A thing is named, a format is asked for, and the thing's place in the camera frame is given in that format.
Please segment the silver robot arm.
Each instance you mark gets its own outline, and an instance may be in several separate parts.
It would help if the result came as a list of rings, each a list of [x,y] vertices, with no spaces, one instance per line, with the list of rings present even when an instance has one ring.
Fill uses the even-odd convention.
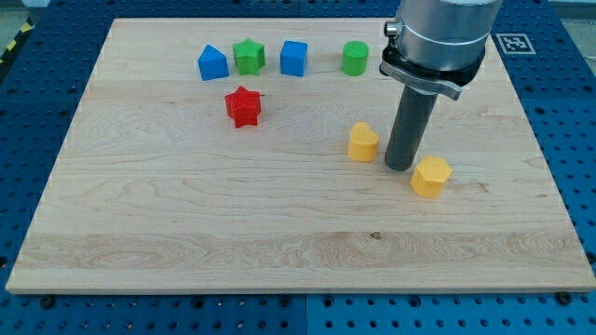
[[[384,26],[381,74],[452,100],[474,79],[501,0],[402,0]]]

